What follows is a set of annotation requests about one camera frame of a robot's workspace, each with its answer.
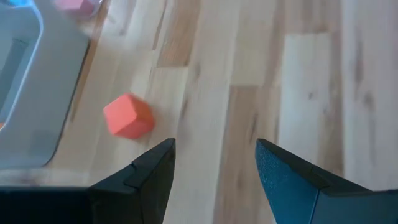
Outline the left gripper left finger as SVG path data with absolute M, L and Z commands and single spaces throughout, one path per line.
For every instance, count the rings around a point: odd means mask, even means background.
M 175 172 L 175 139 L 168 138 L 130 165 L 92 185 L 94 223 L 162 223 Z

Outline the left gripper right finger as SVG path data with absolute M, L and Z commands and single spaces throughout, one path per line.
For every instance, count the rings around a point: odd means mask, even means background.
M 337 194 L 370 191 L 266 139 L 256 141 L 255 160 L 277 223 L 310 223 L 322 190 Z

